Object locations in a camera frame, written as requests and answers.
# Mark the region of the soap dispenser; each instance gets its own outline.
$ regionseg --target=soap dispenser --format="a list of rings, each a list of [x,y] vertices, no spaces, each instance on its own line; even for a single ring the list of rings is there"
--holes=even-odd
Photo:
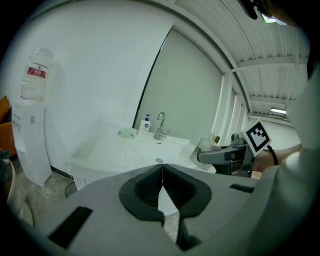
[[[149,114],[146,114],[146,118],[140,121],[140,127],[137,132],[139,137],[147,137],[150,129],[151,122],[149,122]]]

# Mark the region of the ceiling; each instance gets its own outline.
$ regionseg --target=ceiling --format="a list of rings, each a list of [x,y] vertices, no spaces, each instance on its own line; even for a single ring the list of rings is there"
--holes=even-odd
[[[300,28],[249,18],[237,0],[168,0],[200,20],[221,40],[242,76],[251,111],[286,108],[308,84],[310,43]]]

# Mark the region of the sink drain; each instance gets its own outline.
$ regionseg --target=sink drain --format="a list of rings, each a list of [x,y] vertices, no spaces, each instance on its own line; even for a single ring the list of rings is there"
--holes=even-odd
[[[163,161],[162,159],[160,159],[160,158],[157,158],[155,161],[156,161],[157,163],[159,163],[159,164],[163,164],[163,163],[164,163],[164,161]]]

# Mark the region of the soap dish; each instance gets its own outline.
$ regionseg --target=soap dish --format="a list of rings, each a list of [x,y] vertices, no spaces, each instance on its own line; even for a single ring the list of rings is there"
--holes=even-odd
[[[135,135],[129,131],[123,131],[123,130],[120,130],[117,135],[119,137],[123,137],[123,138],[126,138],[126,139],[133,139],[135,137]]]

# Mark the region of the ceiling light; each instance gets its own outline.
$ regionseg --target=ceiling light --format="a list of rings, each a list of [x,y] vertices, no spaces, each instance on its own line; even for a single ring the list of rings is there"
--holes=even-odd
[[[276,112],[276,113],[280,113],[280,114],[286,114],[287,113],[287,111],[285,109],[274,108],[274,107],[271,108],[271,111],[272,112]]]
[[[281,26],[285,26],[285,25],[287,25],[287,23],[285,23],[285,22],[283,22],[283,21],[281,21],[281,20],[279,20],[279,19],[276,19],[275,17],[267,17],[266,15],[264,15],[263,13],[261,13],[261,15],[262,15],[262,18],[264,19],[264,22],[265,23],[274,23],[274,22],[276,22],[276,23],[278,23],[279,25],[281,25]]]

